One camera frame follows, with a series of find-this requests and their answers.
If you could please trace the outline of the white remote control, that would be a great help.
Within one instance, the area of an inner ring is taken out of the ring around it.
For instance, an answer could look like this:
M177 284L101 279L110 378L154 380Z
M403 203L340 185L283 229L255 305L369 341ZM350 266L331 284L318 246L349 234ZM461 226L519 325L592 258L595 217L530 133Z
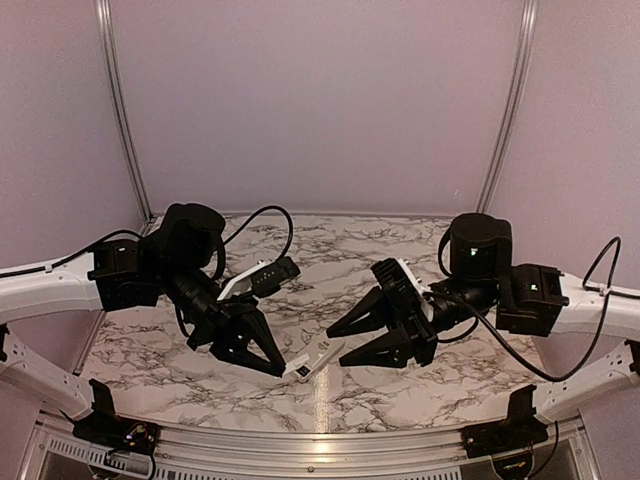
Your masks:
M307 382L326 367L344 349L344 346L345 340L342 338L329 338L326 334L318 335L296 356L308 353L312 359L312 366L294 370L289 366L289 363L296 358L294 357L287 362L283 376L290 376L302 383Z

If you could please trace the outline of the white battery cover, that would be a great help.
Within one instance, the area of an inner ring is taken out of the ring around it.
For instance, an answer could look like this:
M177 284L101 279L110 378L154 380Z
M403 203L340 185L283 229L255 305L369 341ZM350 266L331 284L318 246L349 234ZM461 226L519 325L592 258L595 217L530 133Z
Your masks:
M293 368L294 370L301 368L301 367L306 367L306 368L310 368L312 366L312 359L310 357L310 355L308 353L299 355L298 357L294 358L290 363L289 366L291 368Z

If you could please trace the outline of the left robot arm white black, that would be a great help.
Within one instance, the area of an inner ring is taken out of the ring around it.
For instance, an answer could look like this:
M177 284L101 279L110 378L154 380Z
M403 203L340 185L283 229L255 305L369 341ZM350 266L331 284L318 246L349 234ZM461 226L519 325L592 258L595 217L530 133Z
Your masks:
M225 279L225 221L200 204L174 204L147 235L119 230L68 257L1 274L1 378L58 409L77 438L117 451L151 453L155 423L119 415L109 387L36 354L10 323L68 312L153 307L161 296L191 326L189 348L275 377L285 360L259 310L260 299L295 278L286 255Z

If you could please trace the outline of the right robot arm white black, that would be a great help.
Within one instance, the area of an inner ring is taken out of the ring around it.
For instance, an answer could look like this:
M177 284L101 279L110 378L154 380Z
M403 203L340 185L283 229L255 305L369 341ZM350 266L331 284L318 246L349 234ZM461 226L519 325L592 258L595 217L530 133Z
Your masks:
M501 420L467 426L469 457L524 449L548 439L548 427L604 395L639 383L639 296L595 286L554 267L512 262L509 222L481 213L455 217L437 259L443 278L422 285L407 263L375 263L377 284L328 328L331 338L365 332L374 339L344 354L342 366L403 368L430 364L442 333L474 319L498 341L507 334L548 337L589 332L619 338L600 359L585 355L569 372L539 373L539 383L512 392Z

